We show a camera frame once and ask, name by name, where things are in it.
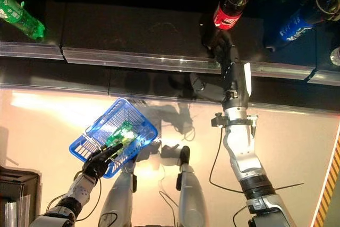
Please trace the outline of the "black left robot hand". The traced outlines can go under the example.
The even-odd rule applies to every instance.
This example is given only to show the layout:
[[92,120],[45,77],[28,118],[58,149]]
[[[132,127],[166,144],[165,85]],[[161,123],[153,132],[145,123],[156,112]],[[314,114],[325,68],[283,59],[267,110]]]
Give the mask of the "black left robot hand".
[[122,143],[116,146],[106,147],[92,153],[82,167],[82,173],[94,179],[95,183],[106,173],[108,165],[112,161],[109,159],[123,147]]

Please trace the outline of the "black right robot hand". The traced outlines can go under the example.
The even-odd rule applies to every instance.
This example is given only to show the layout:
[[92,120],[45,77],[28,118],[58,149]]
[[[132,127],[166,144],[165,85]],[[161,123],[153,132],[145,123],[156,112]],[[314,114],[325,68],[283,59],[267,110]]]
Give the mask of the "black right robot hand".
[[224,108],[247,108],[251,95],[250,64],[239,60],[239,51],[228,32],[219,31],[210,43],[209,50],[220,65],[222,85],[200,82],[198,93],[203,98],[220,102]]

